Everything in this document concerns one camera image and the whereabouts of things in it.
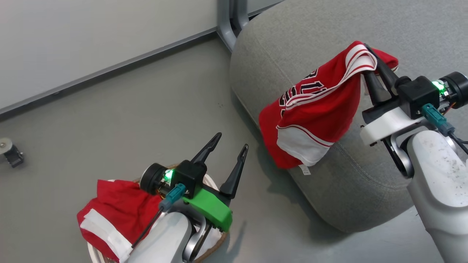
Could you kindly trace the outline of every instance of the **gray upholstered seat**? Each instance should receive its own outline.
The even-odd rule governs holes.
[[[231,60],[234,92],[258,124],[263,107],[360,40],[399,58],[398,75],[437,79],[468,72],[468,3],[465,0],[286,0],[254,18],[239,35]],[[382,143],[364,146],[360,112],[371,107],[362,95],[345,136],[303,175],[289,172],[305,196],[334,227],[364,231],[412,206],[404,179]],[[468,139],[468,109],[449,120]]]

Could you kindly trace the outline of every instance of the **gray metal leg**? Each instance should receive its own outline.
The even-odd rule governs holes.
[[[241,31],[247,26],[249,16],[247,15],[247,0],[234,0],[233,12],[234,25]]]
[[[233,51],[236,37],[229,21],[229,0],[218,0],[218,35],[229,51]]]

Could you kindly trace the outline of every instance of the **laundry basket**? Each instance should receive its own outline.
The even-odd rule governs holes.
[[[169,166],[169,169],[174,169],[177,165]],[[213,189],[219,190],[216,184],[214,183],[213,179],[209,175],[205,175],[203,178],[203,183],[210,186]],[[200,249],[199,255],[197,256],[195,263],[200,263],[204,259],[206,259],[209,255],[211,255],[215,250],[217,250],[221,244],[226,240],[227,233],[223,232],[219,235],[218,241],[213,245],[210,246],[209,244],[203,244],[202,248]],[[114,260],[104,257],[99,250],[93,247],[90,243],[88,243],[88,252],[89,256],[91,257],[92,263],[116,263]]]

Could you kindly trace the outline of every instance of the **clothing tag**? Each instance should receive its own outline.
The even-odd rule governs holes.
[[[310,175],[309,167],[307,167],[305,164],[300,164],[299,168],[302,170],[304,175]]]

